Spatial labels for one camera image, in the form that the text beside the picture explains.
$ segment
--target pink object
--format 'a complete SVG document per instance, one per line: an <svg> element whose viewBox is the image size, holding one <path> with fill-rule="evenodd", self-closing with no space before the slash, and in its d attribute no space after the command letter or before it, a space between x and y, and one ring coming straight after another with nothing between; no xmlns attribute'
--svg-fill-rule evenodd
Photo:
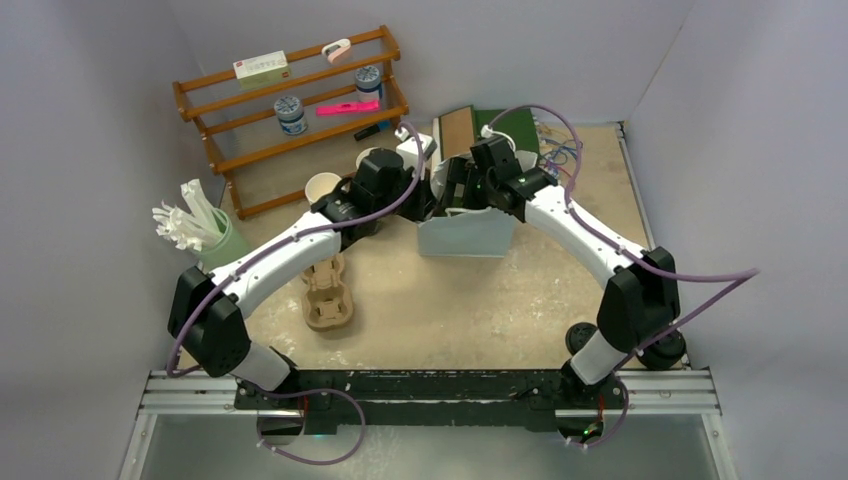
<svg viewBox="0 0 848 480"><path fill-rule="evenodd" d="M379 109L380 101L371 100L370 102L339 103L336 105L317 107L315 109L315 114L319 117L326 117L329 115L342 115L345 113L376 112Z"/></svg>

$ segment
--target cardboard box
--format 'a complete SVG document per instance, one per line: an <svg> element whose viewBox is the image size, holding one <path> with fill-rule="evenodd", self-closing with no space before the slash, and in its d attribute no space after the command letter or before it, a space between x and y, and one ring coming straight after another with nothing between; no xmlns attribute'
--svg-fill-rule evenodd
<svg viewBox="0 0 848 480"><path fill-rule="evenodd" d="M291 68L283 51L239 60L233 70L242 90L267 87L291 76Z"/></svg>

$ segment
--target green book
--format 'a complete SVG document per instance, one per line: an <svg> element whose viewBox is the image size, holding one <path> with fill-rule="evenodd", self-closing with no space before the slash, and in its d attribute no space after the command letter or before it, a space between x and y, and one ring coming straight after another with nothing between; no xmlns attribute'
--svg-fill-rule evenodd
<svg viewBox="0 0 848 480"><path fill-rule="evenodd" d="M480 135L480 129L483 125L491 122L502 111L474 110L476 123L474 131L477 132L477 136ZM512 137L515 140L515 148L518 150L526 150L537 154L541 153L539 152L539 137L536 135L536 124L533 122L533 114L530 113L530 110L518 110L507 114L498 120L498 124L494 129Z"/></svg>

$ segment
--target white wall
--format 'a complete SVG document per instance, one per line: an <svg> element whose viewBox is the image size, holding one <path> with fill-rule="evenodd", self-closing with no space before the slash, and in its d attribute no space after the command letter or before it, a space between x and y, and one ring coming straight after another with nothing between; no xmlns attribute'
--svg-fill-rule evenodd
<svg viewBox="0 0 848 480"><path fill-rule="evenodd" d="M170 2L207 73L386 24L413 120L541 102L601 122L630 115L694 0Z"/></svg>
<svg viewBox="0 0 848 480"><path fill-rule="evenodd" d="M5 0L0 65L2 477L114 478L191 262L150 208L221 188L171 98L199 69L165 0Z"/></svg>
<svg viewBox="0 0 848 480"><path fill-rule="evenodd" d="M679 269L763 270L685 329L746 479L848 478L845 18L846 2L697 2L628 129Z"/></svg>

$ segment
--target beige tabletop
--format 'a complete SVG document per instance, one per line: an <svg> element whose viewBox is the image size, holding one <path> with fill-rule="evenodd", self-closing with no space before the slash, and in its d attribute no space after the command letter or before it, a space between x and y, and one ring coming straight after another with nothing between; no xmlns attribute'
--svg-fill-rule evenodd
<svg viewBox="0 0 848 480"><path fill-rule="evenodd" d="M613 230L647 245L615 128L578 131L585 150L574 198ZM565 138L562 131L554 135ZM396 141L386 132L363 142L331 139L240 170L239 190L245 204L258 203L317 172L348 173L356 155L376 145L392 148ZM567 165L573 167L573 161ZM235 218L228 195L222 208ZM302 200L235 225L259 246L307 209ZM594 322L602 294L574 257L525 224L515 229L502 259L421 257L416 226L398 217L344 256L342 280L354 299L347 326L323 333L307 327L301 312L306 286L294 279L247 320L252 339L306 368L556 368L569 357L566 330Z"/></svg>

